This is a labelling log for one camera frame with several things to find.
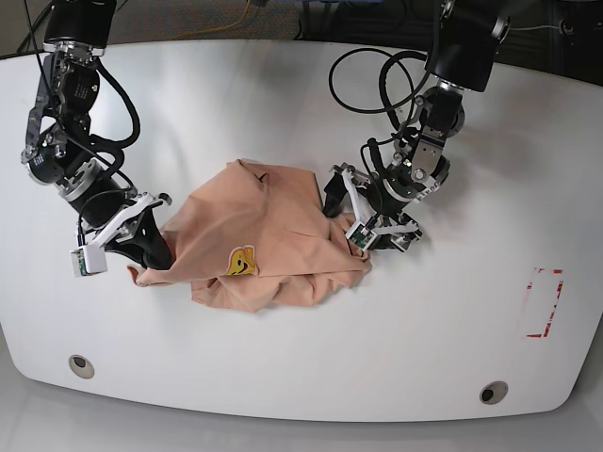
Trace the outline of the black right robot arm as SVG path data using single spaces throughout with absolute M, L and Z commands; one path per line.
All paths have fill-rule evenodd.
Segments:
M 140 135 L 139 114 L 106 69 L 105 52 L 117 4 L 114 1 L 54 1 L 43 39 L 47 57 L 36 100 L 28 115 L 22 164 L 30 177 L 55 186 L 77 213 L 74 273 L 105 272 L 113 252 L 156 270 L 173 258 L 155 223 L 154 210 L 170 204 L 166 193 L 140 192 L 122 172 L 124 149 Z M 102 82 L 120 96 L 132 123 L 130 135 L 113 140 L 94 135 L 90 111 Z

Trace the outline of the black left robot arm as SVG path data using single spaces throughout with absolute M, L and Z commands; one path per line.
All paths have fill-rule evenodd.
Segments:
M 439 1 L 430 52 L 386 56 L 378 80 L 383 105 L 372 112 L 384 113 L 394 131 L 361 147 L 363 169 L 347 163 L 334 166 L 324 188 L 326 217 L 338 216 L 343 200 L 351 202 L 355 221 L 346 232 L 351 244 L 362 250 L 405 252 L 421 238 L 419 225 L 404 209 L 423 201 L 448 178 L 450 162 L 443 151 L 464 125 L 464 92 L 485 91 L 510 24 L 502 1 Z M 424 62 L 425 73 L 418 83 L 410 83 L 403 100 L 393 103 L 387 75 L 407 59 Z

